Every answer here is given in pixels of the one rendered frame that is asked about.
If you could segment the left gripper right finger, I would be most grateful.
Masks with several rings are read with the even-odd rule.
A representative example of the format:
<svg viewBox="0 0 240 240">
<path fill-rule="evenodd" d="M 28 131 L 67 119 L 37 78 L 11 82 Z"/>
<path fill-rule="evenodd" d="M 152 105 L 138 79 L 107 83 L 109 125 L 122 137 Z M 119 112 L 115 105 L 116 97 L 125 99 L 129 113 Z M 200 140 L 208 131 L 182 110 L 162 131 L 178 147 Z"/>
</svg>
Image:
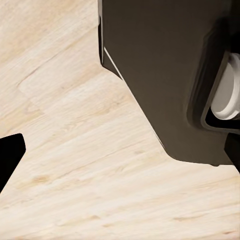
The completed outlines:
<svg viewBox="0 0 240 240">
<path fill-rule="evenodd" d="M 240 173 L 240 135 L 228 133 L 224 145 L 224 151 Z"/>
</svg>

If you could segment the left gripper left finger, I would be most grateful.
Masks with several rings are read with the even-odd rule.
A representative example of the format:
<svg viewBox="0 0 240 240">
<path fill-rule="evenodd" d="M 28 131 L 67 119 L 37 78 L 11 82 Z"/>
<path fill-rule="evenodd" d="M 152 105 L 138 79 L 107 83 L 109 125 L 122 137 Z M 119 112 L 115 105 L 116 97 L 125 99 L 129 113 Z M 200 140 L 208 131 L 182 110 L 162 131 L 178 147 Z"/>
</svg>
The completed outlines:
<svg viewBox="0 0 240 240">
<path fill-rule="evenodd" d="M 0 193 L 26 152 L 21 133 L 0 138 Z"/>
</svg>

